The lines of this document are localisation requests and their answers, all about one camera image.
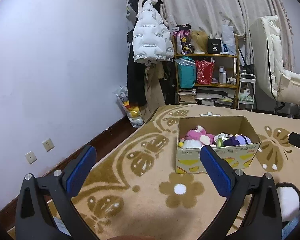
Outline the purple white-haired doll plush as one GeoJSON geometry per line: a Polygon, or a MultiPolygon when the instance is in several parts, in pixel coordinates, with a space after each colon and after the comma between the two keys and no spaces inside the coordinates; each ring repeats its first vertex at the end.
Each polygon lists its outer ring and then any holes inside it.
{"type": "Polygon", "coordinates": [[[251,144],[251,140],[245,135],[232,136],[223,141],[223,146],[238,146],[251,144]]]}

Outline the green tissue pack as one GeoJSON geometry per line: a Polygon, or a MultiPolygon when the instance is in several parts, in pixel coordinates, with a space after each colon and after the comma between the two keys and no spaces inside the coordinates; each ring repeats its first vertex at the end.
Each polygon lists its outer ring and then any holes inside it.
{"type": "Polygon", "coordinates": [[[219,133],[218,135],[215,135],[214,141],[215,141],[216,147],[223,147],[223,141],[229,139],[230,137],[231,137],[231,135],[226,134],[226,133],[219,133]]]}

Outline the pink bear plush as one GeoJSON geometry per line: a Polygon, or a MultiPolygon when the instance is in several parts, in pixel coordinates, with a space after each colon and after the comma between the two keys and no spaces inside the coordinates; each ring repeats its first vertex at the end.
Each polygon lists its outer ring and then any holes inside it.
{"type": "Polygon", "coordinates": [[[185,134],[185,140],[196,140],[199,141],[203,146],[204,145],[214,145],[214,135],[209,134],[206,130],[198,125],[196,129],[191,129],[185,134]]]}

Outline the white fluffy pompom plush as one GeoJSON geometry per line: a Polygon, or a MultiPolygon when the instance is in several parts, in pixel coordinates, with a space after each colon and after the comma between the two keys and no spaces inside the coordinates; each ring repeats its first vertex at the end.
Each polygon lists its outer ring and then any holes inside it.
{"type": "Polygon", "coordinates": [[[180,148],[201,148],[202,143],[199,140],[190,139],[180,141],[178,146],[180,148]]]}

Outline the black white plush slipper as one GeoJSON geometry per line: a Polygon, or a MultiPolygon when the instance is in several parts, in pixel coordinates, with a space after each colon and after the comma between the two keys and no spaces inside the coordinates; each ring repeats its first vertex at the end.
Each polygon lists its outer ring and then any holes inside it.
{"type": "Polygon", "coordinates": [[[276,190],[279,197],[281,218],[283,222],[291,221],[300,211],[300,191],[292,183],[277,183],[276,190]]]}

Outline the white reclining chair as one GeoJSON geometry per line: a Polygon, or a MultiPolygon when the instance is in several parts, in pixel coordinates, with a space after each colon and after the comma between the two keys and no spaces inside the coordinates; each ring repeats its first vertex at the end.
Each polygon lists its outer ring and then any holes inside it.
{"type": "Polygon", "coordinates": [[[259,17],[249,33],[259,87],[277,102],[300,105],[300,74],[284,68],[279,18],[259,17]]]}

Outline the beige brown patterned carpet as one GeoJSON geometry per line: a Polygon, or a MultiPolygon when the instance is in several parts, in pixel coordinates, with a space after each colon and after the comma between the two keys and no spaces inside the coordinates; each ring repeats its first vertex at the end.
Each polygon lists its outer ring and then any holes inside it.
{"type": "MultiPolygon", "coordinates": [[[[300,191],[300,149],[289,143],[300,120],[272,114],[200,105],[160,107],[134,134],[100,162],[94,161],[79,194],[71,199],[97,239],[200,239],[226,201],[207,172],[175,171],[181,118],[244,116],[261,140],[246,175],[270,173],[277,183],[300,191]]],[[[48,207],[59,230],[67,232],[51,197],[48,207]]],[[[237,231],[251,196],[244,199],[230,229],[237,231]]],[[[300,211],[282,221],[281,239],[300,239],[300,211]]]]}

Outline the red gift bag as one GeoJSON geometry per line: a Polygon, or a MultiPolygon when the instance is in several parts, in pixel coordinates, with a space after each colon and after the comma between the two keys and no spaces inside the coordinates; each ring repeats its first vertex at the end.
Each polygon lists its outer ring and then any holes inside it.
{"type": "Polygon", "coordinates": [[[213,76],[215,63],[205,60],[198,60],[196,64],[197,83],[200,85],[210,85],[213,76]]]}

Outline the stack of books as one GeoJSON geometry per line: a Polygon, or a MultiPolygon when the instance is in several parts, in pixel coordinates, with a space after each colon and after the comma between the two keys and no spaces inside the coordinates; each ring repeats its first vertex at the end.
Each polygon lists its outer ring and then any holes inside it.
{"type": "Polygon", "coordinates": [[[196,89],[180,89],[178,92],[180,104],[196,104],[196,89]]]}

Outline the plastic bag of toys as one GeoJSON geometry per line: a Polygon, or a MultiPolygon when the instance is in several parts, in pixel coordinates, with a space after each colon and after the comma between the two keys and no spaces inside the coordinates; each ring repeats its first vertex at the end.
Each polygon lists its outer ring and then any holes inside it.
{"type": "Polygon", "coordinates": [[[128,88],[120,87],[117,94],[117,99],[122,109],[125,111],[130,124],[134,128],[139,128],[143,125],[143,118],[138,105],[131,104],[128,97],[128,88]]]}

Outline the teal bag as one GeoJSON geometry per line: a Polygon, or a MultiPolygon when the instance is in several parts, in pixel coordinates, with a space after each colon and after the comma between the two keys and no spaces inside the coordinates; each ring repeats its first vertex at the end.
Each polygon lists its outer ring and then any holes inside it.
{"type": "Polygon", "coordinates": [[[182,89],[193,88],[196,83],[196,64],[189,57],[176,59],[178,68],[179,86],[182,89]]]}

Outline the pink black printed bag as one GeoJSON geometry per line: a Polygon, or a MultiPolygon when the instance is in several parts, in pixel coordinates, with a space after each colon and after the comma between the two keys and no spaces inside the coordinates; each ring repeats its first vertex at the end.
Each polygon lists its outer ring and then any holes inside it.
{"type": "Polygon", "coordinates": [[[187,55],[194,52],[191,44],[191,25],[183,24],[172,28],[172,33],[177,46],[177,54],[187,55]]]}

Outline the white puffer jacket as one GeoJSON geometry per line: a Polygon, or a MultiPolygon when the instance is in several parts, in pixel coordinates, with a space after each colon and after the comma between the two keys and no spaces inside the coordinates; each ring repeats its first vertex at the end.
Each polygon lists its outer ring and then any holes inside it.
{"type": "Polygon", "coordinates": [[[161,0],[139,0],[136,24],[133,30],[133,59],[141,64],[172,61],[174,47],[171,33],[155,9],[161,0]]]}

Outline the wall socket lower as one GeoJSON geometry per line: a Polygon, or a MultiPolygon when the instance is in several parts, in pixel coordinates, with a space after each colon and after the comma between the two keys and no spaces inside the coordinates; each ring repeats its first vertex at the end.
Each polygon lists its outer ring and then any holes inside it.
{"type": "Polygon", "coordinates": [[[27,152],[25,154],[25,158],[26,158],[26,160],[28,161],[29,164],[32,164],[37,160],[36,155],[32,151],[27,152]]]}

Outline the wall socket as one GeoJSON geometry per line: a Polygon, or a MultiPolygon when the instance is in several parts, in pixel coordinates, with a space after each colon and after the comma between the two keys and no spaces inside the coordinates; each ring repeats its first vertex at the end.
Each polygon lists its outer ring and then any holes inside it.
{"type": "Polygon", "coordinates": [[[46,152],[49,152],[50,150],[52,150],[55,147],[52,140],[51,140],[51,138],[43,141],[42,145],[44,146],[46,152]]]}
{"type": "Polygon", "coordinates": [[[29,164],[32,164],[37,160],[36,155],[32,151],[27,152],[25,154],[25,158],[26,158],[26,160],[28,161],[29,164]]]}

